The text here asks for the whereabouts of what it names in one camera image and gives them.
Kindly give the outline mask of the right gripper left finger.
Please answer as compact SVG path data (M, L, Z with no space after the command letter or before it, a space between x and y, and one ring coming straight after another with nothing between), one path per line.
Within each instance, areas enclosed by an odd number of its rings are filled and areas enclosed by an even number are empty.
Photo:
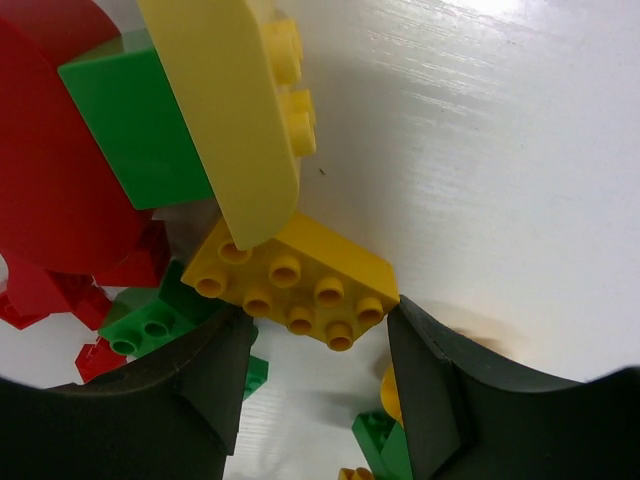
M235 449L253 321L226 307L85 385L1 381L4 479L220 479Z

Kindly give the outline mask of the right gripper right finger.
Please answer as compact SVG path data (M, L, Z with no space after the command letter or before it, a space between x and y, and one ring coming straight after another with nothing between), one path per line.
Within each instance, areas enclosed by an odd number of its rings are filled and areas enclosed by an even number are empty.
M388 332L414 478L638 478L638 367L586 383L550 375L407 297Z

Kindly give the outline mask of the yellow butterfly round lego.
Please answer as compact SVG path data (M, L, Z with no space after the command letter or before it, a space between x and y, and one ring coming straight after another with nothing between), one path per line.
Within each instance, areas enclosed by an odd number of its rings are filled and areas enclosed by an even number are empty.
M403 425L402 412L393 365L385 370L380 386L380 400L385 412Z

